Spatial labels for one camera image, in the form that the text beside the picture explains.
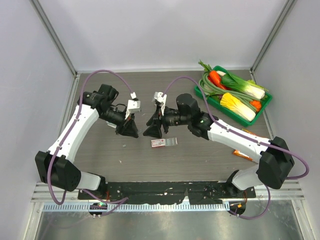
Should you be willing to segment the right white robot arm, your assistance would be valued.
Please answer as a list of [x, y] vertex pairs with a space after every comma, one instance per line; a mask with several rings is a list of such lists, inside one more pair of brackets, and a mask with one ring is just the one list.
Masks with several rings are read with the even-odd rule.
[[223, 184], [230, 197], [236, 198], [246, 189], [259, 185], [276, 190], [282, 187], [295, 164], [293, 157], [286, 153], [288, 146], [282, 138], [270, 140], [254, 136], [250, 141], [251, 134], [201, 111], [189, 93], [177, 96], [177, 109], [167, 107], [166, 98], [162, 92], [155, 92], [152, 101], [156, 110], [146, 123], [148, 128], [143, 132], [144, 136], [160, 139], [169, 127], [186, 125], [196, 137], [224, 144], [250, 157], [255, 166], [234, 171]]

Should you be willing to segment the red white staple box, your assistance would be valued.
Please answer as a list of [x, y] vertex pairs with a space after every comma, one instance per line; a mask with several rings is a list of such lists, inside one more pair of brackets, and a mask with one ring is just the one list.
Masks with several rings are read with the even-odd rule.
[[177, 144], [178, 144], [178, 140], [176, 137], [151, 140], [151, 147], [152, 148], [171, 147], [171, 146], [175, 146]]

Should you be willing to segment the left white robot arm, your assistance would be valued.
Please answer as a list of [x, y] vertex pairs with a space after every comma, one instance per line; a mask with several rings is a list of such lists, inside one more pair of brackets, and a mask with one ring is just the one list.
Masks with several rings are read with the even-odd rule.
[[98, 174], [80, 171], [75, 165], [78, 149], [93, 124], [101, 119], [121, 136], [138, 138], [135, 113], [141, 109], [136, 93], [120, 111], [113, 101], [119, 92], [111, 85], [102, 84], [98, 91], [85, 91], [80, 96], [67, 126], [46, 151], [39, 151], [35, 163], [40, 180], [67, 192], [86, 189], [100, 200], [107, 192], [106, 179]]

